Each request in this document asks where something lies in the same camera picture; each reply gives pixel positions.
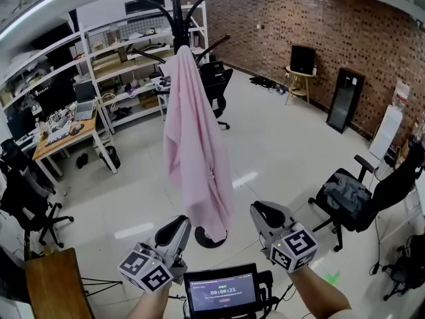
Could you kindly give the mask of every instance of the trash bin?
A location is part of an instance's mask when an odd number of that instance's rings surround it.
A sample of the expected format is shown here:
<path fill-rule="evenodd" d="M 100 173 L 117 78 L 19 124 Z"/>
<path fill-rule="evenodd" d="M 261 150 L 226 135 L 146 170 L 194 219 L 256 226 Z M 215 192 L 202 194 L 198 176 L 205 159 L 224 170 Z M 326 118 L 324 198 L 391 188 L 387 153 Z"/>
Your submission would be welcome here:
<path fill-rule="evenodd" d="M 112 163 L 114 164 L 115 168 L 118 169 L 121 166 L 121 162 L 120 162 L 120 159 L 118 158 L 117 150 L 113 146 L 107 146 L 105 149 L 106 149 L 106 152 L 108 153 Z M 111 170 L 108 163 L 106 163 L 106 159 L 103 156 L 103 154 L 100 153 L 99 156 L 100 156 L 100 158 L 103 159 L 103 161 L 105 162 L 105 164 L 109 168 L 109 170 Z"/>

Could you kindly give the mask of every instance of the coat rack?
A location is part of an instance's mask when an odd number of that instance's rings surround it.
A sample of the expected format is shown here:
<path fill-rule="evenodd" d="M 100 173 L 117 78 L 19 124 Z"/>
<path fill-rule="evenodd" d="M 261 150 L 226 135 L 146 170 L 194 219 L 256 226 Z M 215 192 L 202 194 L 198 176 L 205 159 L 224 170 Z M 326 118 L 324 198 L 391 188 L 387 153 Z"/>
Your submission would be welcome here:
<path fill-rule="evenodd" d="M 191 17 L 193 12 L 195 12 L 196 8 L 205 0 L 198 0 L 196 3 L 193 4 L 189 12 L 187 13 L 186 19 L 183 19 L 183 12 L 181 10 L 181 2 L 180 0 L 173 0 L 173 17 L 170 16 L 168 11 L 160 4 L 152 1 L 152 0 L 136 0 L 136 1 L 144 1 L 146 3 L 149 3 L 156 8 L 158 8 L 164 16 L 167 18 L 170 26 L 171 26 L 171 32 L 173 33 L 173 44 L 174 44 L 174 53 L 177 54 L 177 51 L 181 46 L 188 46 L 190 47 L 189 42 L 189 24 L 191 21 Z M 198 65 L 201 59 L 210 53 L 213 49 L 215 49 L 217 46 L 225 42 L 226 40 L 229 40 L 230 35 L 226 35 L 223 38 L 221 38 L 219 41 L 211 45 L 209 48 L 207 48 L 205 51 L 203 51 L 197 58 L 196 58 L 196 64 Z M 153 54 L 146 53 L 144 51 L 140 51 L 137 49 L 132 50 L 135 54 L 140 54 L 141 56 L 145 56 L 147 58 L 156 60 L 162 64 L 165 64 L 165 60 L 162 58 L 159 58 L 158 56 L 155 56 Z M 195 238 L 197 242 L 205 247 L 205 248 L 216 248 L 221 246 L 227 239 L 223 239 L 217 243 L 215 243 L 213 240 L 211 240 L 205 233 L 205 230 L 202 227 L 197 227 L 195 229 Z"/>

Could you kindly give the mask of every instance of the white tiled floor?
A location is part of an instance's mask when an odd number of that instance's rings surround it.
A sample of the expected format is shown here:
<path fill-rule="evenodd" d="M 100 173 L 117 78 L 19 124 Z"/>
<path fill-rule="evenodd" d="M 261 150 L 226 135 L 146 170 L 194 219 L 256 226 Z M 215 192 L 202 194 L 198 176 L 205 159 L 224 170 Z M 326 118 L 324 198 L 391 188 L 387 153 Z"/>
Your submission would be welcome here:
<path fill-rule="evenodd" d="M 308 197 L 314 197 L 339 167 L 358 174 L 360 168 L 354 155 L 360 154 L 372 164 L 377 162 L 368 153 L 366 141 L 354 131 L 347 129 L 339 134 L 326 125 L 323 112 L 301 100 L 293 98 L 285 106 L 286 96 L 270 94 L 250 84 L 244 73 L 234 72 L 226 99 L 227 109 L 221 120 L 229 122 L 231 129 L 222 134 L 233 179 L 255 177 L 234 190 L 236 216 L 225 244 L 209 251 L 196 244 L 192 233 L 184 258 L 190 270 L 255 262 L 258 270 L 273 271 L 274 294 L 280 296 L 289 279 L 260 253 L 258 234 L 249 215 L 250 204 L 262 199 L 287 205 L 299 221 L 313 228 L 327 215 L 308 205 Z M 144 223 L 158 228 L 169 218 L 184 213 L 179 191 L 163 174 L 163 125 L 156 116 L 117 132 L 114 145 L 122 163 L 117 175 L 96 159 L 91 148 L 82 146 L 77 152 L 74 150 L 70 159 L 58 163 L 64 171 L 63 184 L 68 188 L 68 196 L 61 199 L 64 208 L 60 214 L 75 218 L 72 224 L 58 226 L 60 240 L 66 247 L 75 247 L 82 276 L 124 281 L 123 286 L 90 297 L 97 318 L 125 318 L 140 296 L 137 288 L 122 279 L 117 265 L 148 233 L 124 239 L 116 239 L 115 233 Z M 89 163 L 79 170 L 75 161 L 83 151 L 89 154 Z M 368 175 L 365 183 L 370 182 Z M 403 211 L 403 206 L 397 205 L 381 214 L 380 232 L 387 225 L 397 226 L 402 220 L 402 215 L 397 214 Z M 406 226 L 386 241 L 381 258 L 394 259 L 394 246 L 403 244 L 410 232 Z M 391 282 L 382 273 L 369 276 L 377 259 L 375 226 L 362 233 L 344 231 L 344 249 L 338 254 L 331 250 L 336 237 L 330 228 L 318 232 L 317 238 L 321 248 L 313 269 L 320 276 L 339 272 L 341 278 L 336 286 L 361 316 L 381 319 L 392 314 L 392 319 L 408 318 L 423 299 L 425 289 L 420 288 L 386 303 L 381 300 Z M 171 293 L 183 294 L 184 290 L 174 286 Z M 293 319 L 308 313 L 298 294 L 281 303 L 278 310 Z M 180 318 L 175 316 L 180 312 L 181 303 L 170 300 L 165 317 Z"/>

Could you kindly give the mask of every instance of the computer monitor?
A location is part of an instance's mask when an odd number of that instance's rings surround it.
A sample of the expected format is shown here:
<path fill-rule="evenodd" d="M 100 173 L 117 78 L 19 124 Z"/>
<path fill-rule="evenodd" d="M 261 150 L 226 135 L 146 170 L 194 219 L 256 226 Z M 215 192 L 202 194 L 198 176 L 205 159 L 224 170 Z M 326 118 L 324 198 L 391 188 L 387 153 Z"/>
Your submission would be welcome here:
<path fill-rule="evenodd" d="M 31 108 L 25 108 L 18 114 L 15 114 L 12 119 L 7 122 L 13 139 L 19 140 L 29 132 L 35 129 L 35 117 L 31 112 Z"/>
<path fill-rule="evenodd" d="M 83 82 L 75 85 L 75 95 L 78 103 L 88 102 L 94 99 L 95 95 L 92 81 Z"/>
<path fill-rule="evenodd" d="M 36 92 L 35 99 L 40 103 L 43 114 L 49 117 L 55 111 L 67 107 L 76 101 L 76 95 L 71 80 L 53 82 L 42 92 Z"/>

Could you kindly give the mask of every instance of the red brick wall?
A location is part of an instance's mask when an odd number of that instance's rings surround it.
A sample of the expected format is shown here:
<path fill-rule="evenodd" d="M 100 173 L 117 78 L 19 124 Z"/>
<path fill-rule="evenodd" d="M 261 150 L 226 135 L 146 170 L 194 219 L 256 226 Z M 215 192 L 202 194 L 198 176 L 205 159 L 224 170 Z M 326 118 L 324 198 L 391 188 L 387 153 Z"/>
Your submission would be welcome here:
<path fill-rule="evenodd" d="M 196 0 L 182 0 L 182 3 Z M 210 44 L 230 64 L 284 79 L 292 44 L 314 47 L 317 74 L 311 98 L 330 107 L 339 68 L 366 76 L 353 123 L 373 134 L 391 101 L 397 77 L 410 97 L 396 137 L 400 144 L 425 106 L 425 33 L 404 12 L 374 0 L 208 0 Z"/>

